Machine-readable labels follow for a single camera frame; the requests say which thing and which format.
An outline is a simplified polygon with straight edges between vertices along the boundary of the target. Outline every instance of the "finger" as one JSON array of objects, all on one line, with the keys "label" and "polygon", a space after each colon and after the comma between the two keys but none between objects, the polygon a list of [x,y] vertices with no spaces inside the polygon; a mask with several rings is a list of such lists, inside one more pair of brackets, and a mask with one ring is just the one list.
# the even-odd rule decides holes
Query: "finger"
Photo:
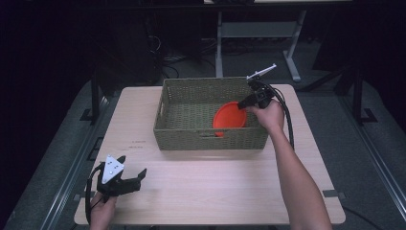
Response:
[{"label": "finger", "polygon": [[254,114],[257,114],[257,112],[258,112],[258,108],[257,107],[255,107],[255,106],[248,106],[247,108],[246,108],[246,110],[247,111],[249,111],[249,112],[252,112],[252,113],[254,113]]}]

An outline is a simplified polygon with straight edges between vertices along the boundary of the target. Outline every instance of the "person's hand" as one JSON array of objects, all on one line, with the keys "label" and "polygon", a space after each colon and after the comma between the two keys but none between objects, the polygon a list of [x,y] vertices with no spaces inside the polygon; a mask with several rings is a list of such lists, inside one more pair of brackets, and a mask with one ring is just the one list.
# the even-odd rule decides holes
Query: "person's hand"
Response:
[{"label": "person's hand", "polygon": [[284,125],[284,113],[279,102],[272,100],[264,109],[248,106],[247,111],[257,115],[259,123],[270,133],[272,130],[282,130]]},{"label": "person's hand", "polygon": [[102,194],[97,192],[91,203],[91,222],[90,229],[104,230],[108,229],[111,219],[114,217],[116,210],[117,197],[111,196],[107,202],[103,203]]}]

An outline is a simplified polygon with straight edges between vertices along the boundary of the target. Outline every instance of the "wrist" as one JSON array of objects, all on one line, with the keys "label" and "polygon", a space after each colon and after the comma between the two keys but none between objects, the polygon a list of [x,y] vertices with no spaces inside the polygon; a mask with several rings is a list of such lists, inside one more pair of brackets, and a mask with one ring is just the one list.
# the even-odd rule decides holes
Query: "wrist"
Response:
[{"label": "wrist", "polygon": [[103,224],[90,223],[90,230],[108,230],[108,229],[109,229],[108,225],[105,226]]},{"label": "wrist", "polygon": [[269,135],[273,136],[275,134],[283,133],[283,128],[281,126],[269,126],[266,128]]}]

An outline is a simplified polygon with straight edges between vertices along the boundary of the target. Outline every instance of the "forearm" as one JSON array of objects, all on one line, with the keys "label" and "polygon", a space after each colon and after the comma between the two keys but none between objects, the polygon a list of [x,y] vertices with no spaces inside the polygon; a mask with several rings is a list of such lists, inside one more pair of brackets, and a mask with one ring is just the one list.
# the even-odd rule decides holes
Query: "forearm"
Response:
[{"label": "forearm", "polygon": [[331,229],[322,195],[279,127],[268,129],[275,147],[283,201],[292,229]]}]

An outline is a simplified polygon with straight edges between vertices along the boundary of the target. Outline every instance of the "person's left hand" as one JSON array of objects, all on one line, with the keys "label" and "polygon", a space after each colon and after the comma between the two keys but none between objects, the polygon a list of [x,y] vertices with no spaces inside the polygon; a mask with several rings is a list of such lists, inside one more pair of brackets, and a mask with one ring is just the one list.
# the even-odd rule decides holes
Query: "person's left hand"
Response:
[{"label": "person's left hand", "polygon": [[97,192],[91,203],[91,222],[90,229],[104,230],[108,229],[111,219],[114,217],[116,210],[117,197],[111,196],[107,202],[103,203],[102,194]]}]

